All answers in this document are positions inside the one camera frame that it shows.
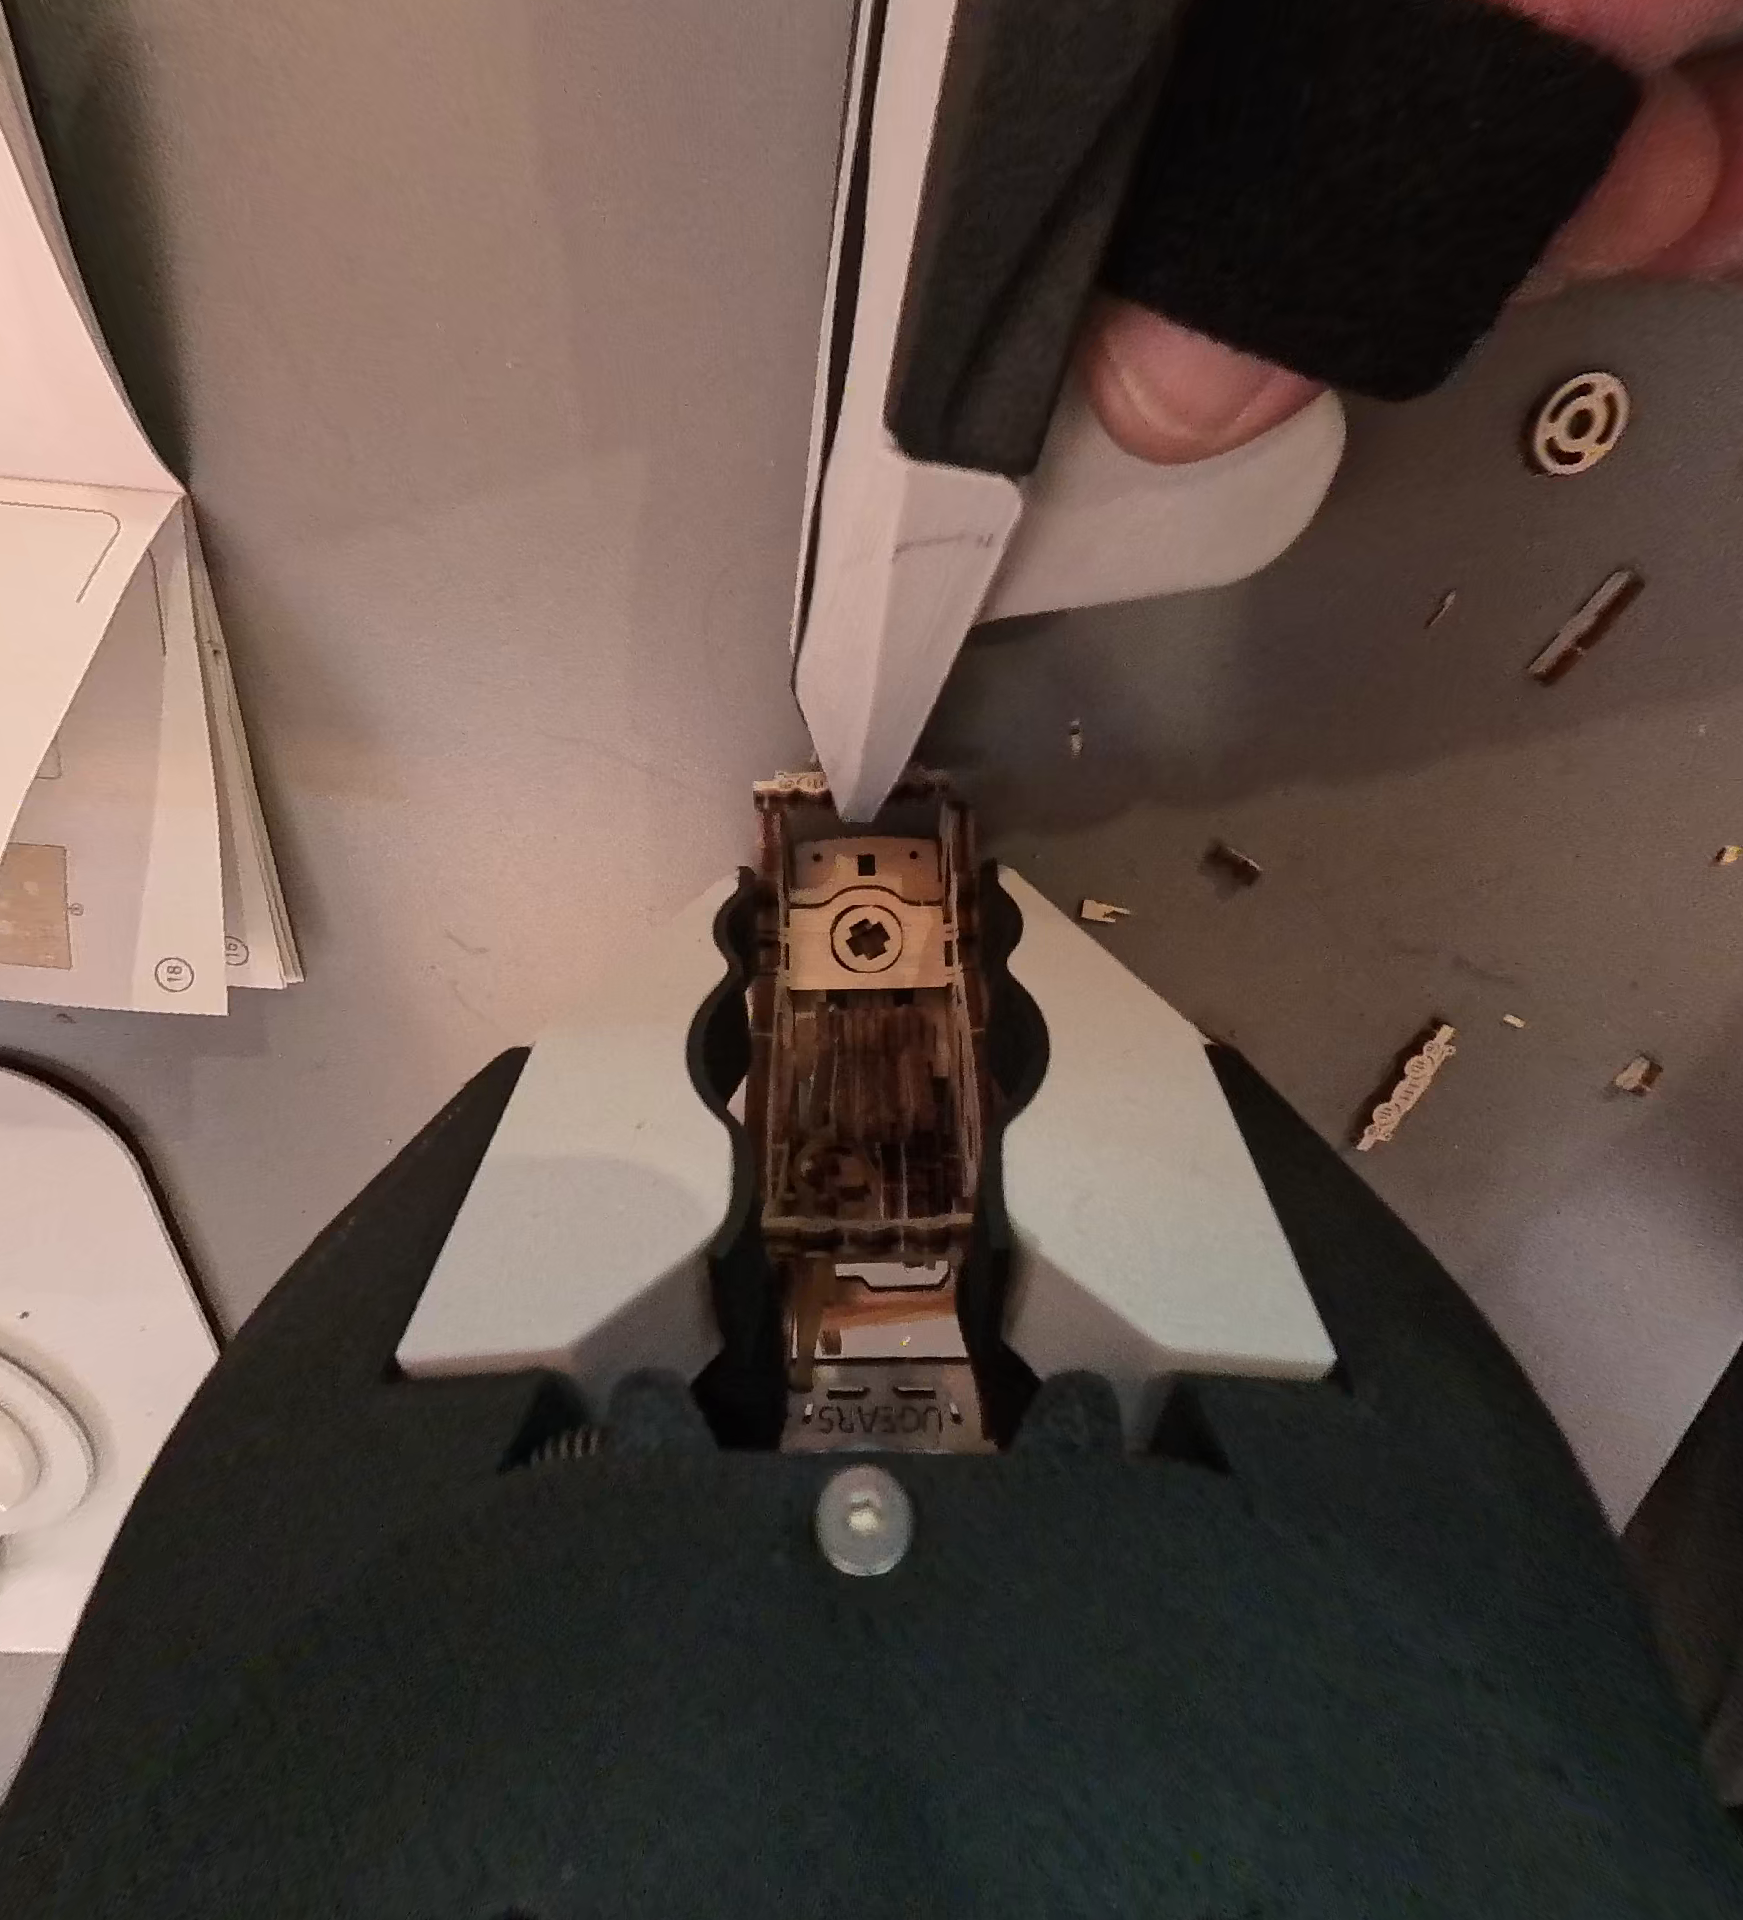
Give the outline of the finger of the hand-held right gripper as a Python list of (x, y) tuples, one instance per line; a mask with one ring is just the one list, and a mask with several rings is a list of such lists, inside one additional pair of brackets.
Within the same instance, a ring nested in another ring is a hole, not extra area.
[(887, 423), (957, 2), (859, 2), (805, 473), (792, 689), (845, 821), (908, 774), (1021, 520), (1021, 484)]

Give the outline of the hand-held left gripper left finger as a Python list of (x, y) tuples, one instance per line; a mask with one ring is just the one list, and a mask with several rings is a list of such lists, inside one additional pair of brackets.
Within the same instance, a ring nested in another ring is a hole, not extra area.
[(529, 1045), (399, 1345), (414, 1379), (699, 1379), (757, 1197), (742, 1087), (761, 878), (716, 882)]

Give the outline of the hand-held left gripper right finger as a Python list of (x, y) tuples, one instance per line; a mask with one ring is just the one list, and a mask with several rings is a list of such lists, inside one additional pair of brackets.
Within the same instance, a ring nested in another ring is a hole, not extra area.
[(1007, 1450), (1093, 1376), (1143, 1450), (1178, 1379), (1322, 1383), (1340, 1355), (1206, 1034), (1029, 878), (975, 889), (979, 1243), (962, 1339)]

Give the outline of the wooden model car chassis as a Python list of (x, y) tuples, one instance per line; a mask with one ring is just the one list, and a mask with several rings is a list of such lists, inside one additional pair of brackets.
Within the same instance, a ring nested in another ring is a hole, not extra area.
[(908, 768), (871, 821), (757, 800), (742, 1122), (772, 1255), (784, 1451), (989, 1451), (962, 1339), (979, 1243), (988, 994), (975, 825)]

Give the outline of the short ornamented wooden strip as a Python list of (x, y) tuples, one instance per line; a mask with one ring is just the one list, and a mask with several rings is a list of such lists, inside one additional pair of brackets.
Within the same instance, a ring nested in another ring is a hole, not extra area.
[(1422, 1032), (1411, 1034), (1353, 1128), (1353, 1154), (1374, 1154), (1398, 1135), (1441, 1070), (1458, 1056), (1458, 1045), (1460, 1032), (1455, 1022), (1425, 1022)]

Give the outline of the round wooden wheel part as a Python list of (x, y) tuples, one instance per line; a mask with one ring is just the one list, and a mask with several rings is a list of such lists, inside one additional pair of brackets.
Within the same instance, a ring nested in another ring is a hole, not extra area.
[(1606, 370), (1579, 370), (1530, 406), (1526, 462), (1541, 476), (1579, 476), (1622, 445), (1630, 418), (1630, 383)]

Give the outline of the small wooden bar part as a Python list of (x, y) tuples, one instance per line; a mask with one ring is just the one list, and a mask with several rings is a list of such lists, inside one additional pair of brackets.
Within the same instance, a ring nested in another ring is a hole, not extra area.
[(1526, 660), (1526, 679), (1538, 687), (1555, 687), (1568, 675), (1612, 630), (1615, 621), (1642, 594), (1647, 577), (1634, 566), (1612, 571), (1583, 602), (1573, 608), (1555, 638), (1541, 643)]

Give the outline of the white instruction booklet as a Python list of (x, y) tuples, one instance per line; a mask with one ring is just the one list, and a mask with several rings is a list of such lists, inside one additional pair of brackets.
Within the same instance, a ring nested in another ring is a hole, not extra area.
[(0, 5), (0, 1000), (304, 980), (185, 484), (92, 308)]

